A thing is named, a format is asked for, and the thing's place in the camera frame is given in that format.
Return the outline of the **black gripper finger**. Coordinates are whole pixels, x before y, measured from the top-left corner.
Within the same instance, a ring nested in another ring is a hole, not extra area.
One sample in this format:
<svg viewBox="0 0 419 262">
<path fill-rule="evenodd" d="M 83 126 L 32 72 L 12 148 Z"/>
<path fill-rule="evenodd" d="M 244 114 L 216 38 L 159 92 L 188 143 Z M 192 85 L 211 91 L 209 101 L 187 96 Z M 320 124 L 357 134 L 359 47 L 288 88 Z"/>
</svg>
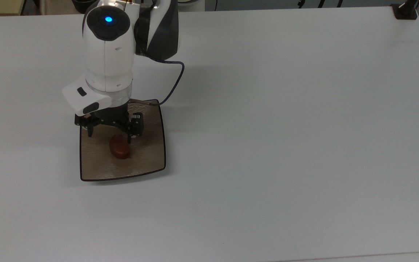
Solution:
<svg viewBox="0 0 419 262">
<path fill-rule="evenodd" d="M 133 114 L 122 115 L 122 131 L 127 135 L 127 143 L 130 144 L 132 138 L 142 136 L 144 130 L 143 114 L 136 112 Z"/>
<path fill-rule="evenodd" d="M 74 123 L 76 126 L 80 126 L 87 130 L 88 137 L 93 135 L 94 127 L 99 125 L 99 118 L 95 115 L 90 115 L 88 117 L 78 116 L 75 114 Z"/>
</svg>

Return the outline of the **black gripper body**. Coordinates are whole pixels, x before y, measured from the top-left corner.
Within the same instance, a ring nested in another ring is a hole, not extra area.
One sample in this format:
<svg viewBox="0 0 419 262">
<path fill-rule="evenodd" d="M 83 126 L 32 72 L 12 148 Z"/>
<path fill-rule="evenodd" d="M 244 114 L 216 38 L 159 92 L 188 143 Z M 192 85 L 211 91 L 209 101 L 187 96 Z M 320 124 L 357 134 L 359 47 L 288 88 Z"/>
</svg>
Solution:
<svg viewBox="0 0 419 262">
<path fill-rule="evenodd" d="M 102 124 L 106 126 L 120 126 L 126 129 L 130 128 L 128 103 L 95 111 L 92 113 L 92 116 L 94 119 L 93 127 Z"/>
</svg>

